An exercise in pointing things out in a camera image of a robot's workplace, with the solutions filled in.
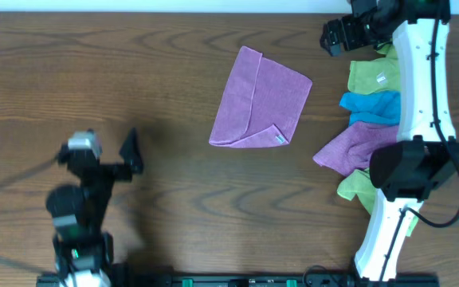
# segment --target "unfolded purple towel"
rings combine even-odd
[[[370,166],[376,149],[396,143],[398,126],[355,122],[312,158],[322,167],[330,167],[349,176],[357,168]]]
[[[238,148],[289,144],[311,86],[307,77],[241,47],[209,143]]]

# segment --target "blue towel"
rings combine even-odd
[[[346,92],[339,105],[349,111],[350,124],[362,121],[369,124],[399,124],[401,104],[399,92],[375,92],[369,95],[360,95]]]

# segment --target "light green towel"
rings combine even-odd
[[[383,46],[378,53],[385,57],[374,61],[352,61],[348,90],[362,95],[380,91],[399,91],[398,54],[393,45]]]
[[[338,195],[347,200],[352,200],[357,195],[364,208],[371,214],[375,204],[376,188],[371,183],[369,168],[365,171],[354,170],[351,175],[339,184]],[[414,216],[406,236],[412,234],[415,225],[418,224],[418,220],[417,216]]]

